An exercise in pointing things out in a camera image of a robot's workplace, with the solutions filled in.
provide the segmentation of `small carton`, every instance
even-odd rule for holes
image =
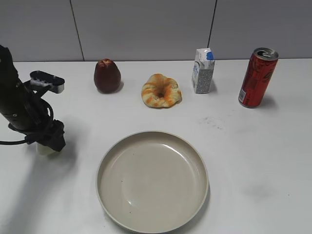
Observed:
[[[214,67],[215,59],[211,49],[197,49],[192,74],[192,83],[196,94],[209,93]]]

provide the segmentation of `bread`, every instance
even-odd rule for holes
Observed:
[[[162,74],[152,75],[142,87],[143,102],[154,108],[168,108],[182,100],[181,91],[174,79]]]

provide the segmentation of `table surface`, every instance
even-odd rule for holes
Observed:
[[[141,131],[165,131],[202,155],[210,196],[174,233],[311,233],[312,59],[281,59],[261,105],[238,103],[247,60],[217,61],[209,94],[194,94],[192,61],[118,62],[124,85],[100,94],[95,62],[15,63],[22,81],[42,70],[65,78],[65,90],[44,99],[65,124],[67,145],[55,158],[32,144],[0,146],[1,234],[127,233],[103,212],[95,177],[105,152]],[[150,75],[177,80],[183,101],[150,109],[140,95]],[[23,135],[0,117],[0,140]]]

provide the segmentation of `apple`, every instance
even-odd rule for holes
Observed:
[[[116,64],[110,59],[97,62],[94,71],[94,84],[103,93],[112,93],[120,86],[121,74]]]

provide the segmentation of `plate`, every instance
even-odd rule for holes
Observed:
[[[204,204],[208,187],[198,152],[164,132],[124,138],[106,153],[97,172],[103,209],[137,233],[165,233],[184,225]]]

